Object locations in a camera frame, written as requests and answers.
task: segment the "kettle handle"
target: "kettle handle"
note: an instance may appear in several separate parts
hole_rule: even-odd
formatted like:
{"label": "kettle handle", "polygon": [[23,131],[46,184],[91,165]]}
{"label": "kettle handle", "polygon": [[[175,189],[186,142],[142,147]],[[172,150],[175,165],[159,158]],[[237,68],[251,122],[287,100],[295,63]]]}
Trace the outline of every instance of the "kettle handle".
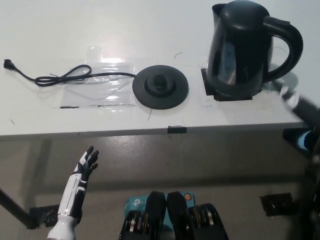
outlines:
{"label": "kettle handle", "polygon": [[268,82],[281,78],[296,66],[302,55],[304,42],[300,32],[289,21],[266,16],[263,19],[263,26],[270,35],[282,39],[289,46],[289,56],[284,63],[267,73],[265,81]]}

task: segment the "blue box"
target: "blue box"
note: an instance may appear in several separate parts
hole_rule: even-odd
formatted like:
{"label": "blue box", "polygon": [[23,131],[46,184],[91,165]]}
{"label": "blue box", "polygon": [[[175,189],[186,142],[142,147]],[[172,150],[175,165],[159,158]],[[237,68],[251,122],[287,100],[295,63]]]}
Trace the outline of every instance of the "blue box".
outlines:
{"label": "blue box", "polygon": [[[185,191],[181,192],[182,196],[184,196],[187,207],[195,206],[195,197],[193,192]],[[129,197],[126,203],[124,204],[124,217],[127,216],[128,212],[131,210],[144,211],[146,207],[146,201],[149,195],[143,196],[132,196]],[[173,231],[173,226],[169,218],[168,210],[165,210],[165,217],[163,221],[163,231]]]}

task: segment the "kettle spout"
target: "kettle spout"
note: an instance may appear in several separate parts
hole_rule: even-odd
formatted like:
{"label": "kettle spout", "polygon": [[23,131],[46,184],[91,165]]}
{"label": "kettle spout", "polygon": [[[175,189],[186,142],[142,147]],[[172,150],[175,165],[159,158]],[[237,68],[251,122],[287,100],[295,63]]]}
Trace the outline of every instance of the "kettle spout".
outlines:
{"label": "kettle spout", "polygon": [[225,7],[225,5],[226,3],[219,3],[212,6],[214,27],[216,27],[216,24],[219,22],[220,12]]}

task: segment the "kettle lid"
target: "kettle lid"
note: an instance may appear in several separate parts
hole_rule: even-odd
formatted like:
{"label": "kettle lid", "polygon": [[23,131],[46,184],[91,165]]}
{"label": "kettle lid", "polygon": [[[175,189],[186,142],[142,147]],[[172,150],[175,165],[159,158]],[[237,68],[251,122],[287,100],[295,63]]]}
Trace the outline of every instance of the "kettle lid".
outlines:
{"label": "kettle lid", "polygon": [[227,3],[220,12],[220,19],[228,29],[255,31],[263,27],[268,10],[253,1],[236,0]]}

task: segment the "black electric kettle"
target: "black electric kettle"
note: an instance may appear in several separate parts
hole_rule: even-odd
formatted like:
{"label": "black electric kettle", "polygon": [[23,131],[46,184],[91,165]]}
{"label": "black electric kettle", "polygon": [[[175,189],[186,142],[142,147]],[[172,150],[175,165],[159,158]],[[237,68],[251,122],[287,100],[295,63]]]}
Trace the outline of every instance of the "black electric kettle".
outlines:
{"label": "black electric kettle", "polygon": [[[303,51],[300,32],[288,21],[271,17],[267,9],[248,0],[236,0],[212,7],[214,35],[206,82],[218,94],[232,100],[250,98],[264,82],[287,74]],[[289,46],[285,62],[269,71],[273,38]]]}

